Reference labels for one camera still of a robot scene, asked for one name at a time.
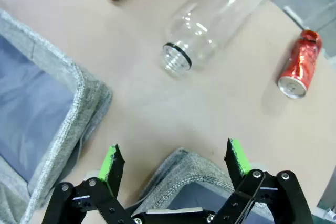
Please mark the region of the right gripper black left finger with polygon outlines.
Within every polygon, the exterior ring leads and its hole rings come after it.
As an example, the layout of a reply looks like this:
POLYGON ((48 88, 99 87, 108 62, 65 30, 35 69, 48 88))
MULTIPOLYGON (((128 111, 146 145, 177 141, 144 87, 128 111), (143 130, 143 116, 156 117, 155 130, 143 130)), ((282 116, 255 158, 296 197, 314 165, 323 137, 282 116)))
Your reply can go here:
POLYGON ((106 223, 134 223, 117 200, 124 164, 118 145, 110 146, 97 177, 55 186, 42 223, 82 223, 95 210, 106 223))

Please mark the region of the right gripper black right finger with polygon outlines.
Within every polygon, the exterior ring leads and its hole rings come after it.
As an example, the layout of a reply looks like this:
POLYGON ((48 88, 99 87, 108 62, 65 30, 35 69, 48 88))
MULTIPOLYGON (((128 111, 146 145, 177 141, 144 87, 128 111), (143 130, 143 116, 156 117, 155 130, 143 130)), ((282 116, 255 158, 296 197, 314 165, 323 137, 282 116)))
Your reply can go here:
POLYGON ((238 140, 228 139, 224 157, 234 192, 212 223, 243 223, 255 204, 266 204, 274 223, 313 223, 298 179, 290 170, 276 176, 253 169, 238 140))

